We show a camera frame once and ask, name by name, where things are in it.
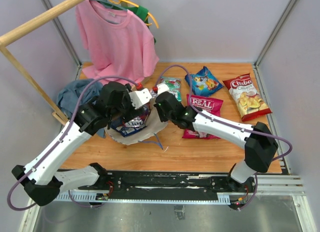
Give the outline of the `blue crumpled cloth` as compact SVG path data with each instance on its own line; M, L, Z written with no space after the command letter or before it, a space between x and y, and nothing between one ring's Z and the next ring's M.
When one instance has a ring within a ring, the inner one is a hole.
M68 119L72 117L81 93L92 81L93 79L79 79L72 81L58 93L56 105L64 113L64 115L67 116ZM91 85L84 93L80 105L88 103L93 98L95 99L98 97L102 87L103 85L100 82L95 82L93 85Z

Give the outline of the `red Chuba chips bag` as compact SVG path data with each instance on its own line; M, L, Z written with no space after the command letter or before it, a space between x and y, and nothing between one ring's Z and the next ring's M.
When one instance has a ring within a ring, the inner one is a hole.
M271 114L249 73L223 80L223 83L235 101L243 122Z

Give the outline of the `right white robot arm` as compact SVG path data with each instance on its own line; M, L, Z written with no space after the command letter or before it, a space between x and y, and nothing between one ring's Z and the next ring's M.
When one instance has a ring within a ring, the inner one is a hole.
M163 122L171 121L193 136L216 137L219 151L236 147L244 151L244 158L228 173L226 185L230 191L240 191L251 176L269 170L279 146L266 124L242 124L220 117L223 101L219 99L193 95L187 99L188 105L183 106L169 92L158 95L155 107L159 118Z

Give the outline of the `wooden clothes rack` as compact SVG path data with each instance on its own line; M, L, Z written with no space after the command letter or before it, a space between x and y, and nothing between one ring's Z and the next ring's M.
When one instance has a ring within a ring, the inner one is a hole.
M0 120L5 128L63 124L53 97L78 63L54 19L83 0L49 8L43 0L0 0Z

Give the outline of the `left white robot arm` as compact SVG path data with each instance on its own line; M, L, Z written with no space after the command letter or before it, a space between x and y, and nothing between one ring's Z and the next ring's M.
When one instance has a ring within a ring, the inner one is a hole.
M16 165L12 174L38 206L51 203L60 193L84 186L101 190L107 185L106 170L98 163L61 171L61 165L98 130L133 109L129 84L111 81L88 103L77 100L71 119L61 133L27 165Z

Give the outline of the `blue snack bag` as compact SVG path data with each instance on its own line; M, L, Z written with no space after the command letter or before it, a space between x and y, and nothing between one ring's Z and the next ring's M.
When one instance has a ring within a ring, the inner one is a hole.
M196 74L186 75L184 79L197 96L210 97L224 87L206 66Z

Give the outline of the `pink snack bag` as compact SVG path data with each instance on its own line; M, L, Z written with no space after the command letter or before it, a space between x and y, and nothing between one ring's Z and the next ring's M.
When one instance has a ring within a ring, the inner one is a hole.
M203 97L197 95L189 95L187 94L187 104L198 107L204 111L207 111L215 116L220 116L221 107L223 105L223 100L211 98L211 97ZM219 137L215 135L211 135L204 132L192 131L189 129L185 129L183 139L219 139Z

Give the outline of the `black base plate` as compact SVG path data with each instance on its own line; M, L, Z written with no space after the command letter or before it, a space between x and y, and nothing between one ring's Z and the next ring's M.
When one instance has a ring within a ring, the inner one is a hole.
M213 201L219 195L252 193L255 182L250 177L238 184L226 174L109 171L98 188L111 189L112 199Z

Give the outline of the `blue checkered paper bag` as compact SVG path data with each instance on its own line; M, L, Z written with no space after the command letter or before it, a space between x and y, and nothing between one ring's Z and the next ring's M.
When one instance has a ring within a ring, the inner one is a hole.
M146 119L145 124L146 127L144 129L127 137L123 137L119 132L112 128L105 128L104 130L114 141L124 145L132 145L154 136L163 130L168 125L168 122L161 122L157 109L154 106L151 106L150 115Z

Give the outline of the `green white snack pack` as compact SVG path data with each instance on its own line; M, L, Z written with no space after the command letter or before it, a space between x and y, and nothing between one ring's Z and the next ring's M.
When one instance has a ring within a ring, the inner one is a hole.
M181 80L175 77L165 77L160 78L160 83L165 83L169 87L169 92L175 96L175 98L181 102Z

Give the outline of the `pink t-shirt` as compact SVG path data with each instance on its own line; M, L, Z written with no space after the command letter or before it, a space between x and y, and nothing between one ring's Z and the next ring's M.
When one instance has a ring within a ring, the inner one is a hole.
M101 78L124 84L120 77L136 83L152 76L159 58L154 37L132 11L114 10L95 0L75 7L75 16L84 48L92 65L83 69L87 78Z

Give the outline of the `blue white snack pack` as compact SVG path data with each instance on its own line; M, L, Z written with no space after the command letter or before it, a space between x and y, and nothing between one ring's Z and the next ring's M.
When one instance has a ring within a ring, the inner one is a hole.
M147 126L144 119L137 116L127 122L125 122L122 118L118 118L111 123L110 127L116 132L120 133L123 137L128 137L140 132Z

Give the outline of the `pink purple snack pouch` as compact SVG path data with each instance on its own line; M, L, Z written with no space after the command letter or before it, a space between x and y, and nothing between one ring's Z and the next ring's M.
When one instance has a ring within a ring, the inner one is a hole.
M149 116L150 110L151 109L149 104L143 105L141 108L137 110L137 116L141 120L145 120Z

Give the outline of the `grey-blue hanger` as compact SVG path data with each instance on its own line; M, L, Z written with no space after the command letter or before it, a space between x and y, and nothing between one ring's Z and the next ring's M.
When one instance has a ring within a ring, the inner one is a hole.
M119 9L119 10L127 11L127 9L124 8L124 7L122 7L121 5L111 3L111 2L108 1L108 0L91 0L91 1L97 1L97 2L99 2L100 4L102 4L105 8L109 8L109 9Z

